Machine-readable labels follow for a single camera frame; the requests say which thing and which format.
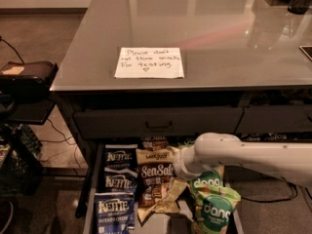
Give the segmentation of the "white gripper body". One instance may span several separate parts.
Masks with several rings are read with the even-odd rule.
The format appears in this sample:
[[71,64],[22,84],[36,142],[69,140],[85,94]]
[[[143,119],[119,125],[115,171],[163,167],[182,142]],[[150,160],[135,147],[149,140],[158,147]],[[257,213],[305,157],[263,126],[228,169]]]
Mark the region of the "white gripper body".
[[204,171],[193,146],[182,147],[175,154],[173,165],[175,175],[185,180],[192,180]]

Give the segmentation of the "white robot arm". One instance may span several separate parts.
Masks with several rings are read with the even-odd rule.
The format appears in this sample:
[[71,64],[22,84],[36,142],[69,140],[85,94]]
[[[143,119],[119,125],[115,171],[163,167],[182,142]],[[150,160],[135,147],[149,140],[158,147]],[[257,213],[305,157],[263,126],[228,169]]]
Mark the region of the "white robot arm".
[[192,180],[219,166],[239,166],[296,185],[312,186],[312,144],[244,142],[229,134],[205,133],[174,157],[177,177]]

